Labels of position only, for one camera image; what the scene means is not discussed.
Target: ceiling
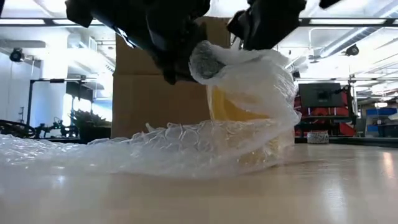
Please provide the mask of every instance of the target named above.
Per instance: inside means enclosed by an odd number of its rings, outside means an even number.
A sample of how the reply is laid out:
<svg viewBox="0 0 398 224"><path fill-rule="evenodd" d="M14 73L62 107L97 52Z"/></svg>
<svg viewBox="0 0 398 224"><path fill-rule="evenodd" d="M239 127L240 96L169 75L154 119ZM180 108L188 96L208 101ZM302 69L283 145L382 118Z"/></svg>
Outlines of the ceiling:
<svg viewBox="0 0 398 224"><path fill-rule="evenodd" d="M374 17L383 7L398 0L343 0L327 11L321 10L317 5L319 0L308 0L306 9L301 13L301 17ZM66 17L64 0L6 0L3 17ZM231 17L241 9L247 8L246 0L212 0L211 9L207 16ZM340 53L328 58L319 60L318 63L310 63L308 56L314 54L314 50L322 49L331 44L337 38L350 32L350 28L345 29L311 29L300 27L286 37L276 49L281 51L291 59L304 57L304 63L301 65L302 77L348 77L355 71L361 70L358 75L395 75L398 72L398 66L393 65L398 58L390 58L391 66L381 66L383 57L387 58L394 53L391 51L381 51L377 56L379 58L369 58L374 55L373 50L388 43L398 37L398 29L381 29L377 33L370 35L357 43L360 54L355 57L341 56ZM111 29L106 27L91 27L89 29L74 28L7 28L0 30L0 37L3 39L19 40L43 40L48 46L57 46L57 40L64 35L72 32L78 32L94 38L98 43L98 52L114 63L115 35ZM79 74L90 73L91 69L87 66L81 66L81 62L70 65L70 73ZM371 91L363 91L363 94L372 94Z"/></svg>

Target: wooden table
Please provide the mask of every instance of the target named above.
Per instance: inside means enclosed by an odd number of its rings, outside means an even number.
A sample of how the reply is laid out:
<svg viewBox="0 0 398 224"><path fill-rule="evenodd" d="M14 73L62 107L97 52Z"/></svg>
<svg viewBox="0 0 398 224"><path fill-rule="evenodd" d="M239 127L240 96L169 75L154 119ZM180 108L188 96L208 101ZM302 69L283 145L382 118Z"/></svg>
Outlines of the wooden table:
<svg viewBox="0 0 398 224"><path fill-rule="evenodd" d="M397 223L398 151L296 145L286 164L207 181L0 171L2 224Z"/></svg>

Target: bubble wrap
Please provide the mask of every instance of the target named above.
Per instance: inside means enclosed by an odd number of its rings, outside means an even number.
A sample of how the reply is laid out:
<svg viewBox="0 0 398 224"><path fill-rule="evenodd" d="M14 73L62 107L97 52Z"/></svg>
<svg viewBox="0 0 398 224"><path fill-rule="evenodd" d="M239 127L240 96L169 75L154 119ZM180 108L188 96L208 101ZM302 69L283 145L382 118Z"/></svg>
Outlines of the bubble wrap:
<svg viewBox="0 0 398 224"><path fill-rule="evenodd" d="M272 166L293 143L300 115L293 110L295 86L274 51L244 52L202 42L191 57L192 75L217 86L239 108L267 119L169 124L131 139L99 139L88 145L60 144L0 135L1 167L67 173L117 173L207 179Z"/></svg>

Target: cardboard box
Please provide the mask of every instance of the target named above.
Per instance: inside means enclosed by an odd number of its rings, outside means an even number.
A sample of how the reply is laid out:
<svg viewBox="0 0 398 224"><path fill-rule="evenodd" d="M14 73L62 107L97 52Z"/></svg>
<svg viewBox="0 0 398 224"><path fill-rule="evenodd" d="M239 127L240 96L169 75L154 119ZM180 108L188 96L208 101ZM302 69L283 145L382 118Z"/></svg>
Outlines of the cardboard box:
<svg viewBox="0 0 398 224"><path fill-rule="evenodd" d="M210 42L229 47L227 19L202 18ZM113 90L112 137L130 138L151 126L167 123L196 124L210 119L206 88L197 83L169 85L148 54L116 42L116 72Z"/></svg>

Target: robotic arm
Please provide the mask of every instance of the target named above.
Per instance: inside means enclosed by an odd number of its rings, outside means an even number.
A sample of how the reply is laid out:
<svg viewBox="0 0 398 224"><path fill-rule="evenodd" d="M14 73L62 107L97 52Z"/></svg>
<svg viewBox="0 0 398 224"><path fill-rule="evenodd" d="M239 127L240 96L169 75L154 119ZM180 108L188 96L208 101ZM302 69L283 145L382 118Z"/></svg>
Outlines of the robotic arm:
<svg viewBox="0 0 398 224"><path fill-rule="evenodd" d="M322 0L322 8L340 0ZM228 30L246 50L271 49L299 26L306 0L248 0ZM67 0L68 19L89 27L93 18L113 29L130 47L149 53L170 84L194 82L188 62L195 46L207 39L204 16L210 0Z"/></svg>

